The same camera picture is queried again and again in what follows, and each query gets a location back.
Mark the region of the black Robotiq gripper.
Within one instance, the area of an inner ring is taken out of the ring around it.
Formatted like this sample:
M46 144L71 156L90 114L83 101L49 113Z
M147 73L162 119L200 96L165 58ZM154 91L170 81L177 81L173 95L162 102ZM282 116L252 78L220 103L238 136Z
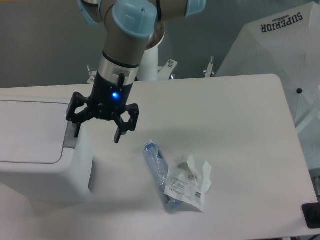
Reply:
M111 113L117 125L114 136L116 144L127 131L135 131L139 118L139 106L136 103L126 105L133 83L125 85L125 78L125 74L120 72L115 75L116 83L113 83L97 73L89 97L77 91L73 93L66 111L66 120L75 125L75 138L79 136L82 123L94 118L99 107L102 107L107 114ZM127 122L122 119L122 114L125 112L129 114Z

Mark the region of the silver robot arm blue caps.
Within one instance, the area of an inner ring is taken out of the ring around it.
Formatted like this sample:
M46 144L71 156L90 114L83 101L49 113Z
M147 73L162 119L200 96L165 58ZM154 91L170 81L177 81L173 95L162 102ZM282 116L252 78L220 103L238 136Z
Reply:
M150 46L158 24L201 13L205 0L79 0L84 18L103 23L106 41L89 97L74 92L66 120L74 137L82 123L93 118L114 121L114 142L127 131L134 131L140 114L136 103L127 104L145 50Z

